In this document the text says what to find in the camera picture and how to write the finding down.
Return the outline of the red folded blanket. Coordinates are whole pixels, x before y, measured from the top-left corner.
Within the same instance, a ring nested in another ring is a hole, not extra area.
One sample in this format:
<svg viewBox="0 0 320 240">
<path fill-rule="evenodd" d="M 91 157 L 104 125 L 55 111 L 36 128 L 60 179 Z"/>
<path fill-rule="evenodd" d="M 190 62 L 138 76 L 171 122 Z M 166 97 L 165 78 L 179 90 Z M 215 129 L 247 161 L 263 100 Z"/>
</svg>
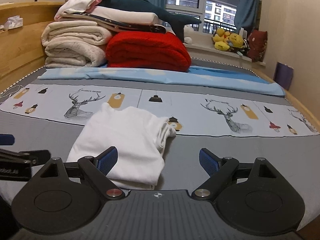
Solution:
<svg viewBox="0 0 320 240">
<path fill-rule="evenodd" d="M 176 35 L 125 31 L 110 39 L 105 50 L 113 68 L 151 68 L 186 72 L 191 57 Z"/>
</svg>

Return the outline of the yellow plush toys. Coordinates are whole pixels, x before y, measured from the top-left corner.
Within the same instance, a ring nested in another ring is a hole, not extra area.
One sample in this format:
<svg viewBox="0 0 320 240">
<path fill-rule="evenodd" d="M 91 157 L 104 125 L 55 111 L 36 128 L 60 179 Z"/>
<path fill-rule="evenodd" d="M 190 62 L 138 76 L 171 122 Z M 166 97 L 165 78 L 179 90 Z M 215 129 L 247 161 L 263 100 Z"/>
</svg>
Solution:
<svg viewBox="0 0 320 240">
<path fill-rule="evenodd" d="M 215 49 L 236 53 L 240 56 L 246 55 L 249 50 L 248 42 L 242 36 L 225 31 L 223 28 L 216 30 L 212 41 Z"/>
</svg>

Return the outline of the white garment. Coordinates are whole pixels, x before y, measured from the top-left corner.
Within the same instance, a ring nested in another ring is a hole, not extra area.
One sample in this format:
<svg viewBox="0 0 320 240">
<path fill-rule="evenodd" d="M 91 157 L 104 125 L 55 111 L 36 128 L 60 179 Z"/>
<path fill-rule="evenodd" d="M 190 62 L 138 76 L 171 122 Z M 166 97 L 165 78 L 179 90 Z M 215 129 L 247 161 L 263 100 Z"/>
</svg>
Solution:
<svg viewBox="0 0 320 240">
<path fill-rule="evenodd" d="M 167 117 L 136 107 L 119 111 L 103 103 L 85 124 L 67 160 L 96 157 L 114 146 L 118 161 L 107 174 L 108 179 L 128 190 L 153 190 L 164 168 L 167 139 L 175 135 Z"/>
</svg>

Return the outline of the purple box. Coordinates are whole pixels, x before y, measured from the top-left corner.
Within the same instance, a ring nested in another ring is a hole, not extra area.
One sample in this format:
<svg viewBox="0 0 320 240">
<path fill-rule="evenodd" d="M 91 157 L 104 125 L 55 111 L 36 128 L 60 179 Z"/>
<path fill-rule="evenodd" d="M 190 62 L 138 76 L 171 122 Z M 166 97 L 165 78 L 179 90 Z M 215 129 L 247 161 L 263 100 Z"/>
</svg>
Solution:
<svg viewBox="0 0 320 240">
<path fill-rule="evenodd" d="M 289 90 L 293 79 L 293 73 L 294 70 L 292 67 L 277 62 L 273 80 L 281 87 L 283 87 L 285 90 Z"/>
</svg>

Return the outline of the cream folded quilt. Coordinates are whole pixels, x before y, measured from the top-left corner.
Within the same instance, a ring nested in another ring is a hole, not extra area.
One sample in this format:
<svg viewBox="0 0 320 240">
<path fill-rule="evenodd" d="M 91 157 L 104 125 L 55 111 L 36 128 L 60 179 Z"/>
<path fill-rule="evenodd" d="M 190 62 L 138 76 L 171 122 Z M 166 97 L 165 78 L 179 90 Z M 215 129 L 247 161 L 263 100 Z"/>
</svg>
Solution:
<svg viewBox="0 0 320 240">
<path fill-rule="evenodd" d="M 57 21 L 48 24 L 41 42 L 47 68 L 99 67 L 106 63 L 105 46 L 112 33 L 93 21 Z"/>
</svg>

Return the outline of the tissue pack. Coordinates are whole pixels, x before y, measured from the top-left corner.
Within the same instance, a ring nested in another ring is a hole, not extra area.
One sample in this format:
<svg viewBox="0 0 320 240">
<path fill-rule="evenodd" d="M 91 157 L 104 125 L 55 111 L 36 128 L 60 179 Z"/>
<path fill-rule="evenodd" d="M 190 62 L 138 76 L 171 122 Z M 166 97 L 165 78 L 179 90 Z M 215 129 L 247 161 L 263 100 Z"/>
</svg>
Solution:
<svg viewBox="0 0 320 240">
<path fill-rule="evenodd" d="M 10 29 L 16 29 L 23 26 L 23 18 L 20 15 L 12 16 L 7 19 L 7 21 L 1 25 L 0 30 L 7 31 Z"/>
</svg>

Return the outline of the blue curtain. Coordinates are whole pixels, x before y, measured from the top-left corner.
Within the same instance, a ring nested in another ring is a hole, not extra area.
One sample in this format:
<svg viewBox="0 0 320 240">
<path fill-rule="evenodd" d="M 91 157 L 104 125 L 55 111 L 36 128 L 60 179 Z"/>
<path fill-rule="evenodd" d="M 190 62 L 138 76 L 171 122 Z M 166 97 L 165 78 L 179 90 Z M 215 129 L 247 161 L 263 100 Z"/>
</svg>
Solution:
<svg viewBox="0 0 320 240">
<path fill-rule="evenodd" d="M 244 28 L 250 33 L 256 24 L 260 0 L 239 0 L 236 8 L 234 25 L 239 33 Z"/>
</svg>

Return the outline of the teal shark plush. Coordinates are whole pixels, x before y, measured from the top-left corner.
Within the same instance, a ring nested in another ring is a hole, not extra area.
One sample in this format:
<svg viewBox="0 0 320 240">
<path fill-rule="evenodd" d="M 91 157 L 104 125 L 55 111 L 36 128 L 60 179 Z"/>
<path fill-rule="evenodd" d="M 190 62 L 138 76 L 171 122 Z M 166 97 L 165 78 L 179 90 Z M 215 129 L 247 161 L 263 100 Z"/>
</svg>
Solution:
<svg viewBox="0 0 320 240">
<path fill-rule="evenodd" d="M 201 23 L 201 20 L 192 16 L 172 14 L 161 7 L 153 5 L 148 0 L 102 0 L 99 6 L 124 11 L 153 12 L 160 20 L 170 24 L 174 34 L 182 42 L 184 41 L 184 26 Z"/>
</svg>

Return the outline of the light blue cloud blanket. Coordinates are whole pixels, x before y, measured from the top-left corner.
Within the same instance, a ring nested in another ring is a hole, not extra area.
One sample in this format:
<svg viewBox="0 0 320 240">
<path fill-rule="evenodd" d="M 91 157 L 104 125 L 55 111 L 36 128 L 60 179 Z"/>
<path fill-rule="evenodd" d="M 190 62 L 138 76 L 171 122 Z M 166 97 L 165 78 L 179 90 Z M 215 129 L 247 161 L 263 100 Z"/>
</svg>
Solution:
<svg viewBox="0 0 320 240">
<path fill-rule="evenodd" d="M 187 72 L 147 68 L 48 68 L 39 80 L 120 80 L 166 85 L 188 85 L 221 88 L 261 95 L 284 97 L 285 92 L 275 82 L 256 75 L 232 70 L 191 66 Z"/>
</svg>

